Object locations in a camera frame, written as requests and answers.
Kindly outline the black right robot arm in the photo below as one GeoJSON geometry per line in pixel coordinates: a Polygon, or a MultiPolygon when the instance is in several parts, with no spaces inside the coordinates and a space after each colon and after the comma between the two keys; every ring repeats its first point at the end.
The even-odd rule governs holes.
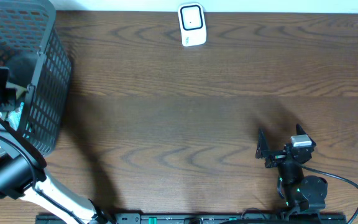
{"type": "Polygon", "coordinates": [[[266,168],[278,169],[277,191],[295,213],[317,213],[326,207],[327,181],[315,175],[305,176],[302,165],[312,158],[316,143],[303,128],[296,125],[296,135],[282,150],[269,148],[264,132],[258,130],[257,159],[264,159],[266,168]]]}

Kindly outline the teal Kleenex tissue pack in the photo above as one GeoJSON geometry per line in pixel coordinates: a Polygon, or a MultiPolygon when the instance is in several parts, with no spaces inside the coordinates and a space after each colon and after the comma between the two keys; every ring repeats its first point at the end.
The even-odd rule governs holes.
{"type": "Polygon", "coordinates": [[[23,107],[24,103],[22,102],[18,108],[9,112],[7,115],[7,121],[9,122],[11,128],[14,130],[18,130],[19,128],[23,107]]]}

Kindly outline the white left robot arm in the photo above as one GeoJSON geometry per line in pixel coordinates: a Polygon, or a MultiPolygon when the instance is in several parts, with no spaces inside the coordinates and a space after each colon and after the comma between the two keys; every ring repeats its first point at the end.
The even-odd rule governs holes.
{"type": "Polygon", "coordinates": [[[115,223],[91,200],[55,179],[36,148],[0,118],[0,198],[32,202],[65,223],[115,223]]]}

